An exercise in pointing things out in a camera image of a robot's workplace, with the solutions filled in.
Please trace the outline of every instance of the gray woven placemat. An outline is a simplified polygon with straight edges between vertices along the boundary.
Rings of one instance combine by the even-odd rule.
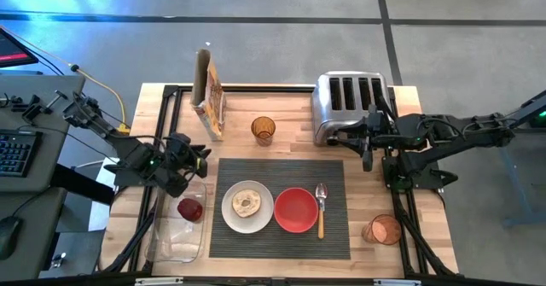
[[[324,239],[317,237],[317,224],[305,233],[292,234],[279,226],[275,216],[253,234],[231,230],[222,217],[222,199],[229,187],[243,180],[262,183],[275,200],[291,187],[304,188],[315,195],[317,184],[325,183],[328,198]],[[349,260],[343,161],[220,159],[209,257]]]

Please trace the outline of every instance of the red bowl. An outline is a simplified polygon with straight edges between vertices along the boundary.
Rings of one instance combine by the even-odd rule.
[[[309,191],[301,188],[284,190],[275,201],[276,222],[292,233],[308,231],[318,217],[318,205]]]

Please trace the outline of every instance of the wooden table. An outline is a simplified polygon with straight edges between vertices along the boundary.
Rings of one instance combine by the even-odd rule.
[[[160,110],[164,84],[143,84],[136,106],[132,135],[153,135]],[[400,115],[420,113],[417,89],[394,87]],[[154,264],[155,276],[214,277],[402,277],[404,275],[397,244],[370,244],[360,237],[361,229],[375,216],[393,214],[392,198],[385,188],[380,168],[382,151],[375,153],[372,172],[363,172],[362,162],[354,152],[342,147],[317,147],[312,142],[311,94],[302,93],[227,93],[225,140],[210,141],[203,125],[184,95],[178,132],[192,138],[193,144],[206,144],[212,149],[207,158],[208,177],[205,234],[198,258],[188,264],[160,262]],[[172,105],[167,111],[165,127],[169,127]],[[274,142],[259,147],[250,132],[251,122],[259,116],[276,122]],[[349,218],[351,260],[247,260],[209,258],[212,212],[219,158],[325,159],[343,160]],[[131,238],[137,224],[141,188],[130,188],[113,204],[104,242],[102,264],[112,263]],[[434,252],[452,271],[457,271],[450,231],[442,201],[432,191],[416,190],[415,203],[422,235]],[[142,242],[139,268],[144,261],[148,239]],[[409,252],[417,267],[415,244],[409,239]]]

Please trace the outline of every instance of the silver toaster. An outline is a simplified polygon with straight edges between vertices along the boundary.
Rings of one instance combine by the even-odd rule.
[[[320,76],[311,97],[315,144],[326,144],[339,128],[368,116],[369,104],[377,105],[381,95],[392,108],[380,73],[328,72]]]

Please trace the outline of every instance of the concrete floor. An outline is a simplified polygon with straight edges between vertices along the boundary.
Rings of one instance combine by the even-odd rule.
[[[386,1],[390,17],[399,19],[546,20],[546,0]],[[380,17],[377,0],[0,0],[0,9],[111,15]],[[382,26],[375,25],[42,20],[3,21],[3,25],[119,90],[129,122],[140,84],[192,80],[199,48],[212,51],[225,83],[312,84],[323,72],[344,69],[376,71],[392,80]],[[546,85],[546,27],[394,26],[392,32],[403,83],[418,87],[426,113],[506,112]],[[111,114],[119,114],[107,91],[92,83],[84,91],[98,98]],[[112,154],[87,131],[72,133]],[[540,145],[541,141],[530,142]],[[71,166],[99,159],[68,138],[60,162]],[[502,220],[517,216],[520,207],[498,151],[471,150],[441,161],[440,166],[460,176],[446,188],[445,199],[461,273],[546,284],[546,225],[502,228]]]

